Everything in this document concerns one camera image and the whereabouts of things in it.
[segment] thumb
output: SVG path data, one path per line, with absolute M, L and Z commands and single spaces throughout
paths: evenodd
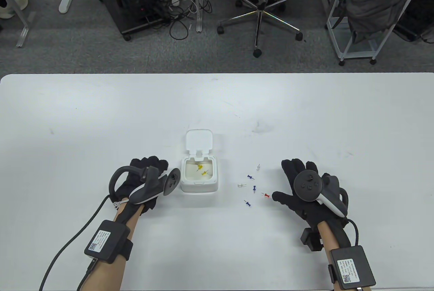
M 291 210 L 300 210 L 299 198 L 285 194 L 284 192 L 273 192 L 271 195 L 273 201 L 278 201 L 282 205 L 288 206 Z

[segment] white label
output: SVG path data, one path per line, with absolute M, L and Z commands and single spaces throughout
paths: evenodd
M 89 246 L 89 250 L 92 250 L 93 252 L 100 252 L 104 247 L 104 244 L 107 241 L 110 233 L 111 232 L 99 230 L 95 238 L 93 238 L 93 241 Z
M 338 266 L 344 283 L 360 282 L 352 258 L 338 260 Z

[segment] black glove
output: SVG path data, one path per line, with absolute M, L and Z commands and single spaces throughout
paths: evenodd
M 145 167 L 150 167 L 150 166 L 156 167 L 159 171 L 158 176 L 161 176 L 163 172 L 167 170 L 169 164 L 166 160 L 159 160 L 156 156 L 150 156 L 149 158 L 143 158 L 141 160 L 132 159 L 130 166 L 137 167 L 140 169 Z M 124 183 L 116 190 L 115 194 L 118 197 L 118 199 L 129 197 L 131 192 L 137 187 L 139 187 L 141 184 L 143 183 L 140 181 L 139 176 L 133 173 L 128 173 L 127 180 L 124 181 Z M 145 202 L 142 213 L 145 213 L 149 209 L 153 209 L 155 207 L 156 202 L 157 202 L 157 197 Z
M 303 170 L 313 170 L 318 173 L 318 168 L 313 162 L 306 162 L 304 167 L 300 159 L 283 160 L 282 169 L 288 177 L 293 196 L 282 192 L 273 192 L 273 200 L 280 204 L 287 205 L 291 210 L 295 211 L 303 220 L 306 220 L 312 230 L 317 231 L 318 223 L 322 221 L 337 221 L 339 225 L 345 227 L 348 221 L 345 218 L 338 217 L 324 204 L 320 205 L 317 201 L 304 201 L 297 196 L 294 191 L 294 180 L 296 176 Z M 327 180 L 328 173 L 322 175 L 323 180 Z

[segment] vr controller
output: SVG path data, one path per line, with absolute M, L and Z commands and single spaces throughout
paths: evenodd
M 134 189 L 129 195 L 128 202 L 131 204 L 142 204 L 160 195 L 167 196 L 175 190 L 181 178 L 181 172 L 178 168 L 173 169 L 168 175 L 158 178 L 159 171 L 156 167 L 137 168 L 132 166 L 120 167 L 115 171 L 110 182 L 108 183 L 108 192 L 113 204 L 119 204 L 120 199 L 116 197 L 115 185 L 123 173 L 132 173 L 140 178 L 141 184 Z
M 317 201 L 327 206 L 337 216 L 341 218 L 347 216 L 348 195 L 343 188 L 339 187 L 336 176 L 325 176 L 323 180 L 315 171 L 304 170 L 294 180 L 294 191 L 304 201 Z

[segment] finger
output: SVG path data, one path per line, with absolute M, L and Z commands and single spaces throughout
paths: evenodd
M 314 162 L 310 162 L 310 161 L 306 162 L 306 169 L 313 170 L 316 173 L 318 173 L 318 168 L 316 167 L 316 164 Z
M 137 167 L 137 165 L 139 163 L 140 163 L 139 159 L 132 159 L 131 162 L 130 162 L 130 166 Z
M 167 162 L 166 160 L 159 160 L 158 161 L 158 170 L 160 170 L 160 175 L 167 170 L 167 168 L 169 167 L 169 162 Z
M 147 167 L 148 166 L 153 166 L 153 167 L 158 167 L 158 157 L 156 156 L 150 156 L 147 160 Z
M 291 190 L 293 192 L 293 195 L 295 195 L 294 191 L 294 180 L 296 176 L 298 175 L 299 171 L 297 171 L 297 168 L 294 164 L 294 160 L 283 160 L 282 161 L 282 169 L 287 175 L 288 181 L 290 182 Z
M 295 196 L 283 192 L 273 192 L 271 197 L 273 198 L 273 201 L 278 201 L 280 204 L 288 206 L 293 211 L 301 210 L 300 200 Z
M 130 166 L 136 167 L 136 168 L 142 168 L 141 167 L 141 161 L 139 159 L 132 159 L 130 162 Z M 139 176 L 137 176 L 135 173 L 128 173 L 127 181 L 139 181 Z
M 302 160 L 300 160 L 300 159 L 293 159 L 293 163 L 294 163 L 294 166 L 296 167 L 297 173 L 300 173 L 303 170 L 306 170 L 306 168 L 304 167 L 304 164 L 303 164 Z

